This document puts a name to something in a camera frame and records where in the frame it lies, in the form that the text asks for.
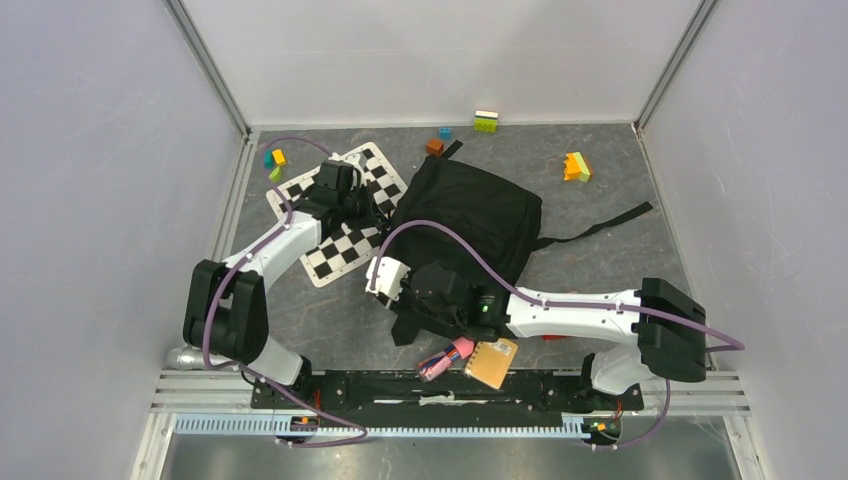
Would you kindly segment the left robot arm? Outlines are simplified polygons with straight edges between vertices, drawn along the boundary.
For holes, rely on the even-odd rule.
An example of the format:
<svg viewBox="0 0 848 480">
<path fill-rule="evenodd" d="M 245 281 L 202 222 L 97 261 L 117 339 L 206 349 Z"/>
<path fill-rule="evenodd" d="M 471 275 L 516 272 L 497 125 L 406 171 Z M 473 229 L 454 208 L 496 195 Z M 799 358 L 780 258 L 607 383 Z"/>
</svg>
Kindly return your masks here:
<svg viewBox="0 0 848 480">
<path fill-rule="evenodd" d="M 302 256 L 344 228 L 386 223 L 365 179 L 366 163 L 360 153 L 331 156 L 298 199 L 285 204 L 285 216 L 274 227 L 241 252 L 194 267 L 182 335 L 200 349 L 205 367 L 215 368 L 212 355 L 223 356 L 276 382 L 276 394 L 290 407 L 312 399 L 310 362 L 270 336 L 266 293 Z"/>
</svg>

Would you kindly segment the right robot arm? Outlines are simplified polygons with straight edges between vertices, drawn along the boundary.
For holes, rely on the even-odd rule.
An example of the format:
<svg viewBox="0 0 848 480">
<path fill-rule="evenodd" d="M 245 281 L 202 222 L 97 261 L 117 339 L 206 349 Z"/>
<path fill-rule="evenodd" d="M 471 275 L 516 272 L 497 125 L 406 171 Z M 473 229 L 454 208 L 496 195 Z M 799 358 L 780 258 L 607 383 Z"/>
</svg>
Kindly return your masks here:
<svg viewBox="0 0 848 480">
<path fill-rule="evenodd" d="M 706 377 L 705 309 L 660 278 L 603 294 L 510 292 L 494 283 L 474 286 L 437 263 L 412 270 L 384 257 L 369 264 L 366 290 L 395 313 L 398 345 L 422 330 L 489 343 L 542 336 L 614 343 L 584 361 L 577 392 L 591 408 L 652 376 L 688 383 Z"/>
</svg>

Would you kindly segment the black backpack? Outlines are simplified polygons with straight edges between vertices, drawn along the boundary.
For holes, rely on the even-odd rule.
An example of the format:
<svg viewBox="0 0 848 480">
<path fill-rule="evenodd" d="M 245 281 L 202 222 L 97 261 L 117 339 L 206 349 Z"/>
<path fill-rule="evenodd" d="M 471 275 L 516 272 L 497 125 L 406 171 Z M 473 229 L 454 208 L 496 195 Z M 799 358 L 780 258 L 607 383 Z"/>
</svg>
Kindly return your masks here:
<svg viewBox="0 0 848 480">
<path fill-rule="evenodd" d="M 378 251 L 412 270 L 437 263 L 479 286 L 510 291 L 532 253 L 555 244 L 540 234 L 541 198 L 480 168 L 453 160 L 454 141 L 428 155 L 389 219 Z"/>
</svg>

